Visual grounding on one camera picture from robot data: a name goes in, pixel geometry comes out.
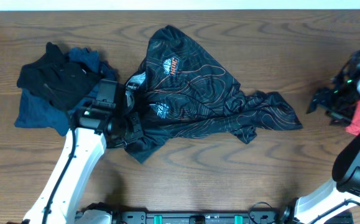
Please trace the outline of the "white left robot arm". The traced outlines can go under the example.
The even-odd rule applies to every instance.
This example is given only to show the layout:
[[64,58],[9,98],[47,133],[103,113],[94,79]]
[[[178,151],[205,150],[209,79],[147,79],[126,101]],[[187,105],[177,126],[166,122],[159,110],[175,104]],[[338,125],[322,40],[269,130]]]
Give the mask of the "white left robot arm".
[[143,135],[133,112],[134,94],[100,88],[95,100],[70,118],[63,151],[23,223],[112,223],[114,212],[92,205],[78,217],[78,206],[95,165],[108,148],[126,148]]

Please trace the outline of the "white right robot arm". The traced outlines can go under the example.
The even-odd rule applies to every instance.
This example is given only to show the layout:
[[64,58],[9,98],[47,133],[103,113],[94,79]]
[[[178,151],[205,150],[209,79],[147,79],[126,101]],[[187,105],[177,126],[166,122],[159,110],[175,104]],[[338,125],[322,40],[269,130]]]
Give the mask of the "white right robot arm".
[[[308,113],[325,109],[331,123],[351,125],[360,103],[360,50],[332,79],[334,87],[318,89]],[[277,223],[352,223],[344,212],[360,207],[360,133],[339,153],[331,179],[309,195],[296,198],[277,216]]]

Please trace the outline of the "black shirt orange contour lines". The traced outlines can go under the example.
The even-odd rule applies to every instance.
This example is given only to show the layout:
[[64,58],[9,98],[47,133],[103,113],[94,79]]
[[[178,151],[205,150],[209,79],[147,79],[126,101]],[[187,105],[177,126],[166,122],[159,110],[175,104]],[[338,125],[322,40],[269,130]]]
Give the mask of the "black shirt orange contour lines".
[[134,93],[143,137],[126,147],[144,162],[169,139],[230,133],[251,142],[257,129],[302,129],[277,92],[246,95],[240,83],[200,44],[174,26],[156,31],[126,86]]

